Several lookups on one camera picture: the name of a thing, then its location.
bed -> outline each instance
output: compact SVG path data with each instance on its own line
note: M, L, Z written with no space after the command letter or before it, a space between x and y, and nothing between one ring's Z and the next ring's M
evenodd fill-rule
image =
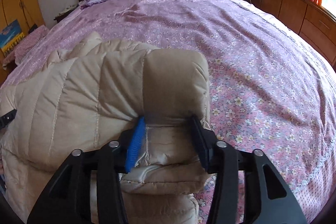
M316 218L335 199L336 74L302 38L242 0L109 0L79 7L53 27L3 86L23 81L52 51L72 49L92 31L106 40L202 52L217 137L240 150L264 150L307 220L323 217ZM200 223L206 223L215 179L197 193ZM238 222L243 189L241 180Z

pink floral bedspread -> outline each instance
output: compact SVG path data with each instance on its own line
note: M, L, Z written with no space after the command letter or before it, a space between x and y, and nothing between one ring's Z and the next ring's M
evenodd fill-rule
M211 79L211 127L234 147L265 151L311 221L335 188L336 74L273 16L241 0L110 0L75 10L4 83L40 69L55 49L97 31L202 52ZM205 223L215 176L197 194ZM240 184L238 220L243 214Z

drawer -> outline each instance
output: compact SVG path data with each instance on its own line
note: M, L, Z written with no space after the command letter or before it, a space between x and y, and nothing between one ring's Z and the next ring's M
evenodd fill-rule
M332 66L335 64L336 45L322 31L306 19L303 22L300 36Z
M324 55L323 52L321 52L321 50L313 43L313 41L311 41L307 36L305 36L304 33L300 32L300 36L303 38L303 40L305 40L309 45L311 45L315 51L317 51L319 54L321 54L325 60L328 61L328 58Z
M324 14L317 7L308 5L305 18L320 29L327 37L334 40L335 36L335 22Z

folded cloth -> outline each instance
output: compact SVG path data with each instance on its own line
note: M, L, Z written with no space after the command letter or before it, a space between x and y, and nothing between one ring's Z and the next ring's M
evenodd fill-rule
M5 87L0 115L14 108L16 118L1 139L2 160L6 198L23 221L72 150L99 149L144 116L137 167L121 178L127 200L139 203L126 204L130 221L197 223L198 204L189 195L201 190L209 175L193 149L186 119L195 114L209 129L208 65L201 53L120 39L102 42L94 32L72 51L53 52L30 79ZM148 195L155 202L142 206ZM91 204L95 199L91 191ZM170 202L178 206L168 210Z
M2 67L6 69L7 64L15 60L15 64L19 65L22 59L26 56L32 47L34 47L43 37L45 37L49 32L49 29L41 25L35 29L32 33L26 36L20 41L18 45L15 46L14 50L6 56L3 60Z

metal screw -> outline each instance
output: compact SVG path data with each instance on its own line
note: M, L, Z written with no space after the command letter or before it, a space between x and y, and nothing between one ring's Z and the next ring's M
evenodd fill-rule
M111 141L111 142L109 143L109 146L110 146L111 148L118 147L118 146L119 146L119 142L118 142L118 141Z
M254 154L258 157L261 157L264 155L264 152L262 152L260 149L254 150Z
M221 147L221 148L227 147L227 143L224 141L218 141L216 144L218 147Z
M81 153L82 153L82 150L80 150L80 149L75 149L74 151L71 152L71 154L72 154L74 157L79 156Z

